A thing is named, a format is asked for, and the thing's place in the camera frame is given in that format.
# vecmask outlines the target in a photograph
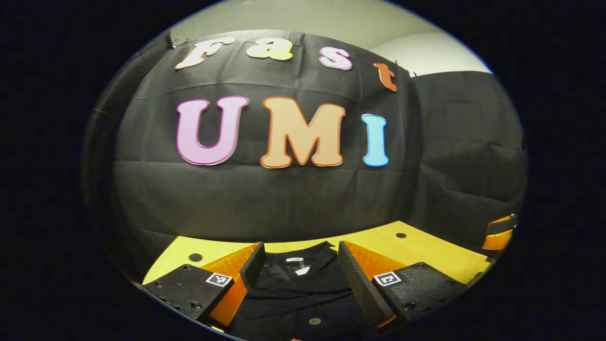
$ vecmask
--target pink letter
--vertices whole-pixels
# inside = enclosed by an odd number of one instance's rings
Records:
[[[351,61],[347,59],[349,53],[345,50],[327,46],[320,49],[320,54],[320,62],[324,66],[339,70],[349,70],[352,67]]]
[[[227,96],[217,101],[222,109],[219,141],[212,147],[205,147],[198,139],[198,129],[202,112],[208,107],[207,100],[186,101],[177,107],[179,124],[177,127],[177,150],[183,160],[212,166],[229,159],[238,144],[238,126],[242,108],[248,105],[248,98]]]

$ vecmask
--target white wall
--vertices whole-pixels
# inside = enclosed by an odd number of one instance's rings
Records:
[[[440,32],[418,33],[386,42],[370,51],[398,61],[410,76],[450,71],[492,73],[484,62],[454,37]]]

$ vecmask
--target clothing label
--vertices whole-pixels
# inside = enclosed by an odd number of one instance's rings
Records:
[[[306,273],[307,273],[307,271],[309,271],[309,266],[307,266],[307,267],[305,267],[305,268],[302,268],[302,269],[300,269],[300,270],[297,270],[297,271],[295,271],[295,273],[296,273],[297,275],[299,275],[299,276],[300,276],[300,275],[304,275],[304,274],[306,274]]]

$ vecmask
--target black cloth backdrop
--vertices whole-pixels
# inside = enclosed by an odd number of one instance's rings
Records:
[[[205,56],[202,64],[175,70],[196,42],[223,36],[236,41]],[[249,57],[246,50],[265,37],[292,41],[292,59]],[[295,241],[402,220],[481,251],[488,223],[519,210],[526,187],[522,129],[492,74],[410,78],[392,61],[359,47],[275,30],[222,33],[175,49],[166,39],[150,45],[157,48],[142,49],[146,53],[130,61],[110,84],[106,93],[120,89],[122,100],[105,95],[100,101],[102,107],[113,108],[111,117],[100,115],[103,109],[93,113],[86,142],[98,148],[87,148],[84,161],[85,187],[99,192],[98,202],[89,208],[112,203],[112,209],[104,208],[107,214],[99,215],[116,218],[104,217],[99,231],[115,258],[128,256],[126,273],[133,280],[142,280],[177,235]],[[318,60],[324,46],[345,49],[353,68],[324,67]],[[135,67],[138,59],[146,61],[146,74]],[[397,92],[380,82],[375,62],[395,73]],[[130,93],[134,95],[126,104],[124,96]],[[200,142],[209,146],[218,139],[221,121],[216,101],[232,95],[250,99],[242,110],[235,153],[216,166],[184,161],[176,149],[177,105],[198,98],[210,102],[199,132]],[[259,159],[267,152],[270,119],[262,101],[270,96],[295,99],[308,122],[321,104],[342,106],[343,163],[262,167]],[[367,152],[361,121],[365,113],[387,120],[385,151],[390,162],[384,167],[362,161]],[[293,156],[289,147],[287,153]],[[105,155],[103,162],[98,154]]]

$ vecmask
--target yellow letter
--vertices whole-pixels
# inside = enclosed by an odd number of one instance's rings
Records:
[[[190,52],[182,62],[175,66],[176,69],[183,69],[184,67],[198,65],[204,61],[202,56],[206,53],[207,56],[212,55],[221,48],[221,44],[231,44],[236,41],[236,38],[228,36],[225,38],[217,38],[212,40],[201,41],[193,46],[193,50]]]
[[[261,158],[265,168],[290,166],[292,158],[286,154],[286,142],[301,165],[307,163],[313,147],[318,143],[311,162],[316,166],[338,166],[343,162],[339,153],[341,118],[345,109],[335,104],[322,104],[307,124],[301,108],[288,97],[268,97],[263,105],[270,111],[267,155]]]
[[[285,61],[293,57],[290,49],[293,43],[290,40],[282,38],[262,38],[256,41],[257,45],[251,46],[246,50],[246,54],[255,58],[276,59]]]

